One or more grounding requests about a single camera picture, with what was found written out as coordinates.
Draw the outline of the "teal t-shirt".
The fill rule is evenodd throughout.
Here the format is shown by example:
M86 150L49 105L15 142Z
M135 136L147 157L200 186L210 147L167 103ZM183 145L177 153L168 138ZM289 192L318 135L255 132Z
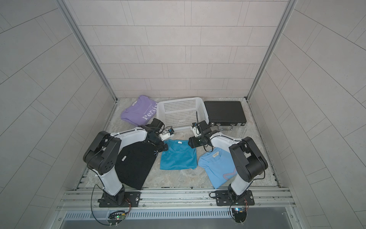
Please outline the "teal t-shirt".
M166 140L168 150L161 153L161 170L184 170L197 168L197 152L188 140Z

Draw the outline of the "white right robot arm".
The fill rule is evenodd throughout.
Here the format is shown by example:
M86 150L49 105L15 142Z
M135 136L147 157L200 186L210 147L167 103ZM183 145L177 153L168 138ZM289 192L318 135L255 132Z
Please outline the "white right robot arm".
M218 130L212 130L205 121L194 123L192 131L195 136L188 140L191 148L208 145L212 147L212 151L219 148L230 152L237 174L228 186L223 202L238 204L248 200L249 187L253 181L259 179L259 175L263 175L262 179L264 179L265 170L268 169L268 162L254 140L250 137L231 138Z

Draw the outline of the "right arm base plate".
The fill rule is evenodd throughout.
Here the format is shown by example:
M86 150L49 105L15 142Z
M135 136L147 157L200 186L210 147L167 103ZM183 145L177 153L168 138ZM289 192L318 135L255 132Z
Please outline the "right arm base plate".
M238 206L255 205L251 190L247 190L241 195L236 195L230 190L217 190L210 194L210 197L216 201L217 206L230 206L231 204Z

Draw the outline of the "black t-shirt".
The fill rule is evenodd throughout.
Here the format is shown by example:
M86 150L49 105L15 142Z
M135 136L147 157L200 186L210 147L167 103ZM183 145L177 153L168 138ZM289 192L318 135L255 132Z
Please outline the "black t-shirt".
M156 157L157 150L152 143L136 142L122 148L115 165L120 182L141 190Z

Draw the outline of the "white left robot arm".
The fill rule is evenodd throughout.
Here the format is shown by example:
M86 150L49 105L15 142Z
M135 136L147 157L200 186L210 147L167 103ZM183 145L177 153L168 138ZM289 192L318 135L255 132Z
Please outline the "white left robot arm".
M83 156L103 185L99 206L138 207L143 184L158 154L168 150L165 140L173 136L173 128L157 118L121 133L99 132Z

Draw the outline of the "light blue t-shirt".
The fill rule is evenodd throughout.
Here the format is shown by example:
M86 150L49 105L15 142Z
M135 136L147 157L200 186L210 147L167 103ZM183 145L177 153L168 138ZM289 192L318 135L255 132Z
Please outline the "light blue t-shirt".
M231 154L221 148L203 154L198 160L198 166L206 171L215 189L237 175Z

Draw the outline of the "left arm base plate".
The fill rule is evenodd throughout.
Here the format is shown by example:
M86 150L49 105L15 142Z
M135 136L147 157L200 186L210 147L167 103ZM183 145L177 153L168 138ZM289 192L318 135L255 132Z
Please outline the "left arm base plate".
M100 208L122 208L122 207L138 207L141 198L141 192L122 191L116 196L111 196L107 192L103 192L102 198L98 199Z

